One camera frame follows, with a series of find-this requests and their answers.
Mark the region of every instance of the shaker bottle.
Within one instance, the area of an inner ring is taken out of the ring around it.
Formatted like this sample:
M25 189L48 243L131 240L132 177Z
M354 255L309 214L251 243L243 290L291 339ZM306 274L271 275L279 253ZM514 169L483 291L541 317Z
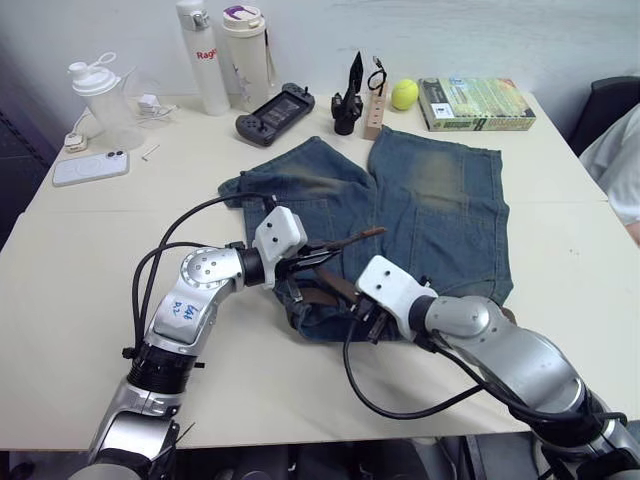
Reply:
M69 74L73 79L73 90L84 98L104 130L109 146L131 150L142 145L144 135L127 105L121 78L102 66L115 59L115 53L107 52L90 65L72 63Z
M253 112L269 100L264 17L256 7L235 5L224 10L222 20L240 84L242 108Z
M229 110L229 98L222 80L213 27L204 2L181 0L176 4L176 10L204 110L209 115L222 115Z

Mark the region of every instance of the blue jeans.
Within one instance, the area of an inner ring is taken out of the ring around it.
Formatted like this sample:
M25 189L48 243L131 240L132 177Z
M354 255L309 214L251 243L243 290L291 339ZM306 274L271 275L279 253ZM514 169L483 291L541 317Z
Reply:
M440 294L481 295L502 304L513 287L507 249L509 207L502 196L500 152L429 140L384 127L369 154L369 173L318 137L223 183L220 194L273 193L300 216L310 240L339 240L374 226L384 235L347 247L325 267L355 282L380 254ZM247 239L265 216L260 201L243 207ZM313 271L298 286L323 288ZM313 340L342 341L348 305L297 302L287 282L274 289L292 325ZM363 339L366 329L356 331ZM395 326L383 339L399 338Z

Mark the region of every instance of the white bottle cap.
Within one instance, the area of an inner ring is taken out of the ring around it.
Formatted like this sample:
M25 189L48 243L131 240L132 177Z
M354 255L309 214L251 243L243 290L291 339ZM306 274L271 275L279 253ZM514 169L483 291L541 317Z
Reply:
M197 32L209 27L209 14L202 0L180 0L176 10L182 28Z
M222 12L225 32L231 37L247 38L260 35L266 24L260 10L247 5L234 5Z
M68 73L73 77L73 89L81 97L91 97L108 92L120 81L115 73L100 65L111 63L116 59L113 52L104 53L91 65L76 62L69 65Z

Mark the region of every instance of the black cable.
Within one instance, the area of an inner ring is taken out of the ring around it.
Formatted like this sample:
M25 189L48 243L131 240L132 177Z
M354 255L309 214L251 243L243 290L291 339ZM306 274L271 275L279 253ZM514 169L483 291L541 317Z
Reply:
M547 478L549 478L551 475L553 475L553 469L549 469L546 472L544 472L542 475L540 475L538 477L538 480L547 480Z
M342 359L344 361L344 368L347 372L347 378L349 379L349 384L351 385L351 388L353 389L358 399L362 403L364 403L370 410L373 410L378 415L382 415L383 417L391 418L394 420L415 420L418 418L429 417L443 410L446 410L452 405L455 405L456 403L461 402L462 400L482 390L482 387L480 385L476 385L475 387L465 390L464 392L459 393L458 395L451 397L450 399L442 403L439 403L438 405L435 405L430 408L426 408L424 410L419 410L417 412L397 413L397 412L390 412L389 410L385 410L383 408L378 407L376 404L371 402L364 395L364 393L362 393L362 391L358 387L358 384L356 383L356 380L353 376L353 372L351 370L351 362L349 361L349 345L351 345L351 339L353 338L353 333L355 331L357 323L358 321L356 320L351 324L351 328L349 328L349 333L347 335L347 338L344 341L344 344L342 345Z
M200 247L206 247L206 245L203 245L201 243L194 243L194 242L168 243L166 245L163 245L162 247L154 248L149 253L147 253L144 257L142 257L142 260L140 260L140 263L138 263L138 266L136 267L135 273L133 274L133 282L132 282L132 285L131 285L131 306L133 307L133 317L134 317L134 319L136 317L136 313L139 314L139 312L140 312L140 309L138 307L138 291L140 289L140 275L142 274L142 269L149 262L151 257L154 257L155 255L157 255L160 252L163 252L165 250L169 250L170 248L176 248L176 247L196 247L196 248L200 248ZM133 327L134 327L134 335L135 335L136 339L139 336L144 335L144 331L139 331L140 325L137 322L134 322Z
M629 423L629 419L622 412L601 412L594 413L593 416L598 420L618 420L624 427L626 427L627 423Z
M464 360L458 358L451 352L435 345L434 351L439 353L440 355L445 356L452 362L454 362L458 367L460 367L467 375L469 375L478 385L480 385L489 395L498 400L499 402L505 404L512 410L515 410L520 414L523 418L522 420L530 420L532 422L542 423L542 422L573 422L577 420L584 419L585 415L577 412L565 412L565 413L547 413L540 412L538 410L534 410L532 408L527 407L523 403L514 400L508 397L502 390L497 388L495 385L486 382L480 375L473 371L471 367L469 367Z
M201 203L200 205L196 205L188 212L184 213L180 216L175 222L171 224L171 226L167 229L162 240L160 240L160 244L158 247L164 247L167 245L169 241L169 237L175 232L175 230L189 217L198 213L200 210L204 210L211 205L215 205L216 203L226 202L228 200L235 200L238 198L260 198L264 202L265 209L268 212L273 210L275 207L275 198L271 195L266 195L262 193L255 192L245 192L245 193L232 193L229 195L223 195L212 200L207 200L206 202ZM137 309L133 312L133 322L134 322L134 330L135 330L135 351L137 352L142 346L142 340L144 337L144 327L146 324L147 310L149 307L149 300L151 298L151 290L153 289L153 282L156 278L156 273L158 272L158 265L160 263L160 257L162 256L162 250L159 250L153 257L153 263L151 264L151 268L149 269L149 277L147 278L147 284L144 290L144 297L142 298L142 305L140 311Z
M382 95L382 89L384 87L384 84L387 81L387 72L384 69L384 67L382 66L382 62L380 61L380 59L378 57L373 57L373 63L376 64L376 66L378 67L378 70L376 70L375 72L373 72L371 75L369 75L369 78L367 79L367 86L369 87L369 90L371 91L378 91L378 96L380 97ZM382 74L382 81L376 85L375 87L371 86L371 81L373 80L373 78L376 75L380 75Z

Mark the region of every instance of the tennis ball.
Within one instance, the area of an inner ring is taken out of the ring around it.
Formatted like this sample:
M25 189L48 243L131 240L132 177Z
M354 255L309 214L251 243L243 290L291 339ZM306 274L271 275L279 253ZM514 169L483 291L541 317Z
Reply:
M418 85L409 78L400 80L391 92L391 105L398 110L408 110L418 99Z

